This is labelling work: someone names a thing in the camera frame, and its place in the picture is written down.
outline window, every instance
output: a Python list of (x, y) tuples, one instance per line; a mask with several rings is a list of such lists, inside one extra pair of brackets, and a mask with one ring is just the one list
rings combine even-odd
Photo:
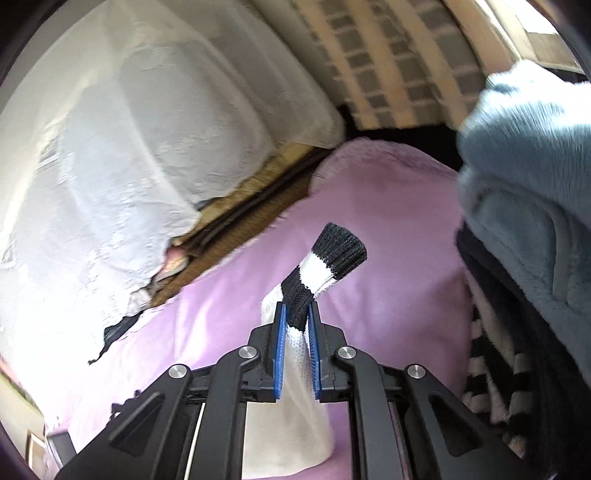
[(556, 29), (527, 0), (476, 1), (494, 13), (504, 37), (521, 58), (544, 67), (582, 72)]

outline black and white sock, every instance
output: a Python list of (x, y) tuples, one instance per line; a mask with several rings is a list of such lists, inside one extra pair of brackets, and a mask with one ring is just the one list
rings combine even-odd
[(305, 333), (308, 305), (366, 259), (365, 246), (356, 236), (329, 223), (312, 251), (263, 300), (262, 324), (274, 320), (278, 301), (287, 306), (284, 380), (279, 401), (248, 404), (243, 478), (292, 475), (332, 454), (328, 416), (312, 388)]
[(287, 324), (306, 329), (308, 305), (367, 260), (367, 250), (346, 228), (328, 223), (312, 251), (262, 302), (262, 316), (273, 321), (278, 301), (287, 305)]

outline clothing pile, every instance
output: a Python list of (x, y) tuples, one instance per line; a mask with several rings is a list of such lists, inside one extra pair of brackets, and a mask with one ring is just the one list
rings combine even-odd
[(523, 61), (488, 79), (459, 136), (464, 401), (544, 479), (590, 467), (590, 107), (590, 84)]

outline pink fabric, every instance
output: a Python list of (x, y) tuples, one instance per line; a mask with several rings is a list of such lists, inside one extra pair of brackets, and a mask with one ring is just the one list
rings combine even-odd
[[(328, 222), (350, 229), (368, 260), (321, 296), (325, 323), (385, 365), (419, 362), (462, 392), (470, 345), (470, 301), (454, 246), (461, 220), (455, 173), (406, 145), (358, 139), (320, 167), (312, 196), (198, 278), (165, 306), (142, 316), (89, 375), (79, 379), (69, 412), (77, 449), (123, 403), (170, 365), (215, 363), (258, 326), (263, 297), (306, 256)], [(330, 406), (337, 445), (324, 464), (293, 479), (350, 478), (346, 405)]]

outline blue fleece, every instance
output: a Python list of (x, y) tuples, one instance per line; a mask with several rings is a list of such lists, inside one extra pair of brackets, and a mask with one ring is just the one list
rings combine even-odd
[(591, 228), (591, 85), (524, 60), (490, 75), (458, 148), (481, 173), (520, 185)]
[(466, 223), (591, 385), (591, 86), (520, 62), (488, 88), (460, 132)]

